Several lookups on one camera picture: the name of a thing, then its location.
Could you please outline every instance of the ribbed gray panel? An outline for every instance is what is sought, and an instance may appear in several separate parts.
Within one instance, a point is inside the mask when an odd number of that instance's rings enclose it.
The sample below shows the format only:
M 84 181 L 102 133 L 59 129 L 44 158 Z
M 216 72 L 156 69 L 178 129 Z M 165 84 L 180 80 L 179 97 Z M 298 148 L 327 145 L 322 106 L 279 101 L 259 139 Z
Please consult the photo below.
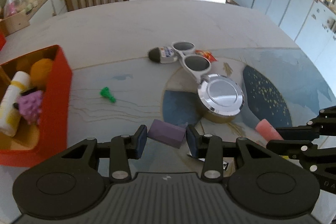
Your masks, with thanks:
M 195 173 L 139 173 L 130 183 L 111 187 L 92 210 L 66 220 L 22 216 L 17 224 L 318 224 L 306 215 L 292 220 L 254 216 L 235 205 L 219 184 Z

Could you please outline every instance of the white bottle with yellow stripe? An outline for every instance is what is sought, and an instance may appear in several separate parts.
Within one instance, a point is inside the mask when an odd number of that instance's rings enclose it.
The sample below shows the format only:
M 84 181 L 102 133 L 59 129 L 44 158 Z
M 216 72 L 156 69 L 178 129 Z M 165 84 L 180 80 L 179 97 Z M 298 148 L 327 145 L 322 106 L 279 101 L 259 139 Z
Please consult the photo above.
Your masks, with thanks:
M 21 115 L 13 107 L 17 102 L 20 92 L 30 87 L 29 74 L 18 71 L 8 86 L 0 104 L 0 132 L 14 137 L 19 126 Z

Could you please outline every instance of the orange ball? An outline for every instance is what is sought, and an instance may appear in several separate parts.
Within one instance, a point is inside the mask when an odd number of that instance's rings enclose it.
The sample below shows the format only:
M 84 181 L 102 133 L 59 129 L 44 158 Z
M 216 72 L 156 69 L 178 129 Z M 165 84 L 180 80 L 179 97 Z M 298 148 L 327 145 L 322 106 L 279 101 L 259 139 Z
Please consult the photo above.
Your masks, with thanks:
M 34 63 L 30 69 L 31 84 L 37 86 L 39 90 L 45 90 L 53 61 L 49 58 L 44 58 Z

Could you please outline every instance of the dining table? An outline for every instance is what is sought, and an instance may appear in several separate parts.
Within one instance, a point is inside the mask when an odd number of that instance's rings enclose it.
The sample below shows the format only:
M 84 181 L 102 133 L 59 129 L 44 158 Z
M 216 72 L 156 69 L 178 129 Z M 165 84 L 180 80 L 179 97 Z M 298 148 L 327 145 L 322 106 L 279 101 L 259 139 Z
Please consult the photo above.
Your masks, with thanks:
M 176 126 L 195 126 L 200 134 L 235 142 L 247 137 L 266 141 L 254 130 L 266 118 L 278 127 L 306 125 L 319 110 L 336 105 L 333 90 L 308 57 L 266 15 L 231 4 L 197 0 L 135 0 L 88 7 L 32 24 L 6 37 L 0 64 L 51 45 L 60 45 L 73 71 L 68 107 L 68 147 L 88 137 L 108 142 L 133 135 L 154 119 Z M 198 84 L 180 65 L 154 63 L 148 51 L 186 41 L 212 53 L 211 73 L 234 80 L 245 94 L 241 113 L 228 123 L 214 123 L 195 110 Z M 115 103 L 100 96 L 108 87 Z M 319 148 L 336 146 L 321 136 Z M 187 156 L 188 145 L 174 148 L 147 140 L 137 172 L 197 172 L 202 162 Z M 235 171 L 225 159 L 224 176 Z M 108 159 L 99 173 L 107 175 Z M 12 196 L 14 180 L 27 168 L 0 166 L 0 223 L 21 213 Z M 320 191 L 312 215 L 329 224 L 336 214 L 336 195 Z

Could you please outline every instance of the purple bumpy toy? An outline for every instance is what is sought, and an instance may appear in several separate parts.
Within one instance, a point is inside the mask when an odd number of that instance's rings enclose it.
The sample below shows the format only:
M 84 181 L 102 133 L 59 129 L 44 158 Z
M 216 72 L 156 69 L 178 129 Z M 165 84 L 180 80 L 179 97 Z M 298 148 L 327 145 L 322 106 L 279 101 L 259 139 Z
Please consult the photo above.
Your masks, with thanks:
M 20 115 L 28 122 L 28 124 L 34 122 L 37 124 L 40 123 L 42 97 L 43 91 L 38 90 L 26 96 L 21 96 L 18 99 Z

